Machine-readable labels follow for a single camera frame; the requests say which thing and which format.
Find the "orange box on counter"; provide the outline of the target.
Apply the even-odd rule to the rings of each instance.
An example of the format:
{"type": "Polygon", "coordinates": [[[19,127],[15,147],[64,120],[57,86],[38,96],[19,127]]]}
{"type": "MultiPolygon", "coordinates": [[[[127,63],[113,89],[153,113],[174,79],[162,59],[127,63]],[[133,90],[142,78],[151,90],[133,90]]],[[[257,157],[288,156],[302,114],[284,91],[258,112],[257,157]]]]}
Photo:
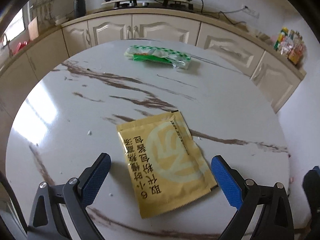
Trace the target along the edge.
{"type": "Polygon", "coordinates": [[[38,28],[38,20],[35,17],[29,24],[28,24],[28,33],[29,33],[29,40],[33,41],[39,36],[39,28],[38,28]]]}

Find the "green checkered clear wrapper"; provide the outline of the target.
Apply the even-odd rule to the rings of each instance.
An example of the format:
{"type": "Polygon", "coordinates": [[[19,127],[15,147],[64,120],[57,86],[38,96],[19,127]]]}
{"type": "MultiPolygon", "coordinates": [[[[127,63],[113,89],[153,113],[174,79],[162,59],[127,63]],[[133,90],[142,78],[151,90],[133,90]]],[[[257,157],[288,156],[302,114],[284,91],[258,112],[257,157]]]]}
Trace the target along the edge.
{"type": "Polygon", "coordinates": [[[169,64],[175,69],[188,69],[191,63],[191,56],[187,53],[154,46],[132,45],[124,56],[133,61],[169,64]]]}

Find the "black box on counter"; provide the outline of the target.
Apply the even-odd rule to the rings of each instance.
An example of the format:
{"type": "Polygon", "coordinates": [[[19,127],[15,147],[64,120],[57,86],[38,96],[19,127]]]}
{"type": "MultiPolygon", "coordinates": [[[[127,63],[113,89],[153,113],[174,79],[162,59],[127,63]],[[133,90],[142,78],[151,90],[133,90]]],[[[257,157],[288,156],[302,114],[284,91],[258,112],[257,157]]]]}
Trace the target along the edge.
{"type": "Polygon", "coordinates": [[[75,0],[74,1],[74,17],[80,18],[86,15],[86,1],[75,0]]]}

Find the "dish rack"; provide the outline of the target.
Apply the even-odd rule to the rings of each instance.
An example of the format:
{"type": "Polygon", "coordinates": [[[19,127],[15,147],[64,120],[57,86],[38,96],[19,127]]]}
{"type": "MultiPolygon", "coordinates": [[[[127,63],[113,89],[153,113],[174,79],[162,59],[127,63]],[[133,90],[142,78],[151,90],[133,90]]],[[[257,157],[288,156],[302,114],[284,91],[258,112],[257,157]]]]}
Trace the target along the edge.
{"type": "Polygon", "coordinates": [[[35,0],[29,7],[30,18],[37,18],[38,25],[54,25],[53,4],[55,0],[35,0]]]}

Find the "yellow sauce packet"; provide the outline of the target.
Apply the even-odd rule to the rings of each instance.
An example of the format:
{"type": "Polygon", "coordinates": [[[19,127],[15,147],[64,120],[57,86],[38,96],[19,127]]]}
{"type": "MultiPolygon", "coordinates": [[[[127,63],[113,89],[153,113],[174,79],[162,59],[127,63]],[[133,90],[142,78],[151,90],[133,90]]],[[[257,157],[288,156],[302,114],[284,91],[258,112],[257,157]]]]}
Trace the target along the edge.
{"type": "Polygon", "coordinates": [[[142,219],[187,205],[217,182],[179,111],[117,125],[142,219]]]}

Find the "cream kitchen cabinets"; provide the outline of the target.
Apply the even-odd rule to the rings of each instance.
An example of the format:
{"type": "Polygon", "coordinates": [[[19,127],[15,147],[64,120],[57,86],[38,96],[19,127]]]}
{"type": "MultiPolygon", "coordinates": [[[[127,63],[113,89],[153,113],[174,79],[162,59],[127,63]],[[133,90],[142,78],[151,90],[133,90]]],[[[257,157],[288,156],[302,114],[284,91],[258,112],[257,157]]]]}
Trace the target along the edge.
{"type": "Polygon", "coordinates": [[[275,112],[306,77],[302,66],[280,55],[243,24],[235,27],[191,12],[140,8],[99,12],[48,29],[1,64],[1,92],[18,71],[35,85],[66,59],[113,41],[179,51],[189,46],[203,49],[250,78],[275,112]]]}

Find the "gas stove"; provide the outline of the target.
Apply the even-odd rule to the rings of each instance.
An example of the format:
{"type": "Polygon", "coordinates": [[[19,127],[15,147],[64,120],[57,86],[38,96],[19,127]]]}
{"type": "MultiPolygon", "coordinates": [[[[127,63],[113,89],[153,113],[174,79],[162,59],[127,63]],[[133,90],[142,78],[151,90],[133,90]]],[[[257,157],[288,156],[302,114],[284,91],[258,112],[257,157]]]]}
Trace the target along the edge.
{"type": "Polygon", "coordinates": [[[194,10],[191,0],[103,0],[101,6],[112,7],[113,9],[159,7],[186,11],[194,10]]]}

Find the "seasoning packets on counter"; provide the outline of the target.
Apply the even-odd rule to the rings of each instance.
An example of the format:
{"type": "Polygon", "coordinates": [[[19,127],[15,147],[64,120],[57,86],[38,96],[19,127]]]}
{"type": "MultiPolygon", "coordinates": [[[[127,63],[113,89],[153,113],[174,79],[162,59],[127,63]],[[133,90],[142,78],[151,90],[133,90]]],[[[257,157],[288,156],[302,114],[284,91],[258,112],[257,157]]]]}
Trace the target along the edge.
{"type": "Polygon", "coordinates": [[[273,48],[295,66],[299,65],[306,51],[306,46],[300,33],[292,29],[289,30],[287,27],[282,27],[273,48]]]}

